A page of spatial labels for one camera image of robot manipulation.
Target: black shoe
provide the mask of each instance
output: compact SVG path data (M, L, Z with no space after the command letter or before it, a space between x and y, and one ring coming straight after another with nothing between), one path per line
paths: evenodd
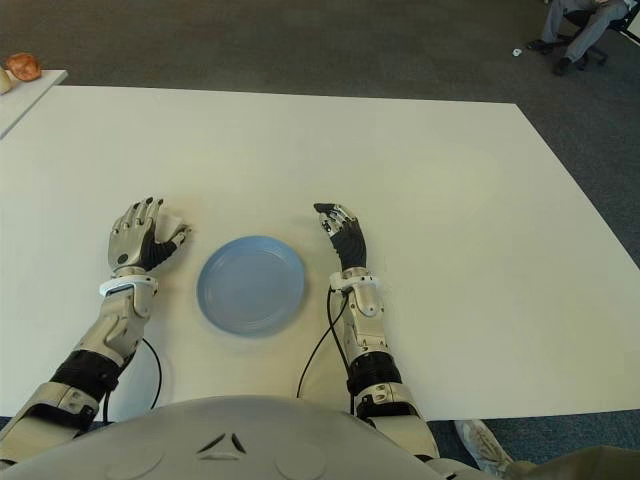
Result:
M534 52L542 52L543 50L551 48L550 43L543 42L540 39L531 40L529 43L527 43L526 46L527 46L527 50L533 50Z
M569 65L571 65L571 60L569 60L567 57L562 57L560 60L558 60L558 63L554 65L553 74L561 77L562 75L567 73Z

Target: robotic arm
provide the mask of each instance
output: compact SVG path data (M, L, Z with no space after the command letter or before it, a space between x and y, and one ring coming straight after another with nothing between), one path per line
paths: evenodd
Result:
M340 257L342 271L331 289L347 296L344 345L347 389L356 415L422 459L438 458L438 448L402 377L384 335L384 305L378 278L367 269L367 248L358 219L347 208L316 203L320 224Z
M0 431L0 470L3 463L22 462L86 432L102 398L118 385L142 340L158 291L158 282L147 272L171 256L190 232L180 225L167 242L156 242L162 203L149 197L114 223L108 255L113 278L100 286L105 298L98 319L51 380Z

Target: white shoe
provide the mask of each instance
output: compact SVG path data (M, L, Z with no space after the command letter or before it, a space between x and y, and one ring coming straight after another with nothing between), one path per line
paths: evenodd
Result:
M456 420L456 431L483 472L503 478L513 459L482 420Z

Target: office chair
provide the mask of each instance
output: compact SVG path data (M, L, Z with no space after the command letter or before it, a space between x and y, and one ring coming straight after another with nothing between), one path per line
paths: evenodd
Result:
M627 28L629 27L629 25L631 24L635 16L638 14L638 11L640 11L640 3L637 3L624 16L624 18L621 18L620 20L612 20L611 23L609 23L609 26L607 27L607 29L614 30L616 32L627 32ZM593 15L594 13L595 11L583 11L583 10L567 13L564 16L564 18L566 18L569 22L571 22L576 27L578 27L578 30L573 35L558 35L558 38L560 39L560 41L550 44L547 48L541 50L540 53L542 53L543 55L547 55L551 53L551 51L553 51L553 49L556 47L569 45L571 42L573 42L573 40L578 35L582 33L582 31L585 29L585 27L589 23L589 19L591 18L591 15ZM582 58L577 62L578 70L584 70L587 64L589 63L589 52L594 53L600 57L600 59L597 62L598 65L600 66L607 63L607 60L609 59L609 55L606 52L596 47L595 45L592 45L585 52Z

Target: blue plate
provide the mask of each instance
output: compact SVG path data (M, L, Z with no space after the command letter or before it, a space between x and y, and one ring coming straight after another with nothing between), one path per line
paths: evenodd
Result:
M198 303L211 323L240 335L266 333L296 311L304 269L296 252L271 237L243 237L217 250L198 279Z

